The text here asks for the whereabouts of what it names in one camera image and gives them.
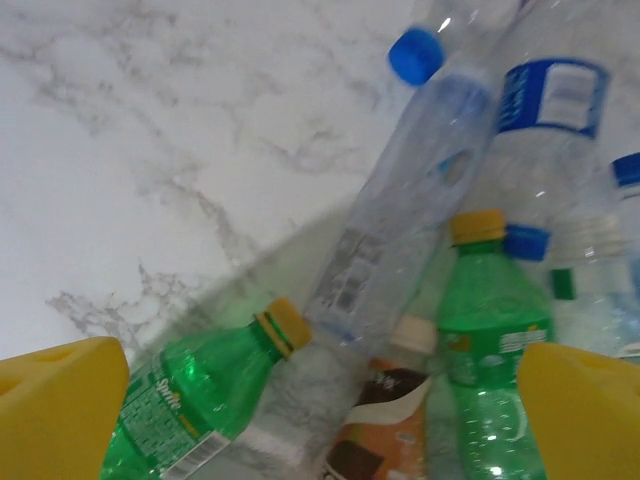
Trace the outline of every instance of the marble surface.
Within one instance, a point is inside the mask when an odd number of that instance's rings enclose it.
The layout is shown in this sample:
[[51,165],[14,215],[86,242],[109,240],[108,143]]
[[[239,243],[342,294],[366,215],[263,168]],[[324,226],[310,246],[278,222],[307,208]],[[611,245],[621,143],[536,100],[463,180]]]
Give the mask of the marble surface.
[[[301,305],[410,97],[385,53],[413,3],[0,0],[0,358],[114,335],[135,365],[276,295]],[[609,136],[621,154],[637,122]],[[194,478],[311,478],[357,384],[305,355]],[[444,389],[431,405],[455,480]]]

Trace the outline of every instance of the bottle label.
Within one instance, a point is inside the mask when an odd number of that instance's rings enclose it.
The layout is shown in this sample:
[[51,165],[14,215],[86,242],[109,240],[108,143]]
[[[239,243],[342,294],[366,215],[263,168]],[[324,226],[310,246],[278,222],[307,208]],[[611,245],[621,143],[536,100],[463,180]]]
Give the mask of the bottle label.
[[498,133],[556,128],[595,139],[608,85],[607,70],[577,59],[519,65],[505,77]]
[[431,378],[386,360],[351,409],[318,480],[426,480],[425,398]]
[[447,372],[452,382],[469,387],[515,382],[527,345],[553,340],[551,319],[473,331],[442,330]]
[[[388,324],[377,327],[383,339],[377,342],[375,329],[361,321],[362,311],[374,302],[386,315],[408,301],[419,282],[423,262],[440,241],[438,226],[454,213],[481,160],[481,151],[461,150],[426,174],[392,172],[394,180],[377,198],[352,213],[307,304],[306,316],[321,323],[343,344],[384,343],[394,313],[388,315]],[[415,205],[429,207],[416,209]],[[402,282],[390,282],[389,278],[398,277],[398,271],[403,272]],[[386,296],[374,299],[372,291],[382,290],[385,283]]]
[[160,354],[132,375],[118,423],[151,471],[183,480],[230,440],[207,425],[163,363]]

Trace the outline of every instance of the barcode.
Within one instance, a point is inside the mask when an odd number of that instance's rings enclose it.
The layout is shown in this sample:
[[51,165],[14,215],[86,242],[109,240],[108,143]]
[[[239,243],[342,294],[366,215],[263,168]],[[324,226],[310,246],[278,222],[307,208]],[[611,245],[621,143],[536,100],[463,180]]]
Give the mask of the barcode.
[[213,432],[169,467],[162,475],[163,480],[184,480],[220,453],[229,443],[231,442],[222,435]]
[[538,123],[583,130],[590,124],[598,74],[581,65],[556,64],[549,68]]

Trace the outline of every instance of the water bottle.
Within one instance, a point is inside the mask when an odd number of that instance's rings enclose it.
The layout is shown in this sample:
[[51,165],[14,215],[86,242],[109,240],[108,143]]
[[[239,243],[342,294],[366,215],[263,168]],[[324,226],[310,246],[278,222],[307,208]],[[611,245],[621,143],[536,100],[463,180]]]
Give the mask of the water bottle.
[[496,108],[496,83],[467,65],[414,94],[305,308],[319,337],[370,356],[385,346],[481,166]]
[[558,223],[551,247],[558,342],[603,355],[640,355],[640,309],[616,215]]
[[640,298],[640,154],[635,153],[614,161],[613,173],[622,226],[628,240],[631,274]]
[[492,57],[506,72],[497,136],[466,208],[552,233],[601,168],[597,140],[617,56],[606,2],[539,0]]
[[389,63],[410,85],[422,85],[456,52],[483,58],[536,0],[418,0],[409,28],[391,47]]

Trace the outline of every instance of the green plastic bottle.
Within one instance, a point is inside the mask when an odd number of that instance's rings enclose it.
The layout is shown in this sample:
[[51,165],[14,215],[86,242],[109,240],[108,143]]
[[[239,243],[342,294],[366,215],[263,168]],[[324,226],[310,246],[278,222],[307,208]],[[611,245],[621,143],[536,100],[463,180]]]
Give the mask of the green plastic bottle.
[[500,210],[458,215],[451,230],[458,260],[438,328],[467,479],[545,479],[516,371],[529,343],[553,338],[551,300],[504,254]]
[[271,368],[310,339],[278,299],[246,327],[169,344],[132,375],[100,478],[187,478],[247,427]]

